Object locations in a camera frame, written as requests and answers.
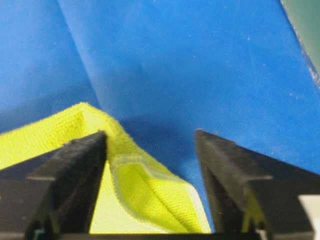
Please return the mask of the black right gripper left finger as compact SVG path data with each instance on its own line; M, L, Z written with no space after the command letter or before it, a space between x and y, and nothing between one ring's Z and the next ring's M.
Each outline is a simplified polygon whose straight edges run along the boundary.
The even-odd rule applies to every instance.
M55 240L88 233L106 163L98 131L0 171L0 237Z

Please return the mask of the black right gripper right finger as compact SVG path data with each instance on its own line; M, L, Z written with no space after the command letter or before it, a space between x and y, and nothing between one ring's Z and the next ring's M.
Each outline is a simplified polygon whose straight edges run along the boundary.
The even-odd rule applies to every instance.
M317 240L320 176L197 130L216 239Z

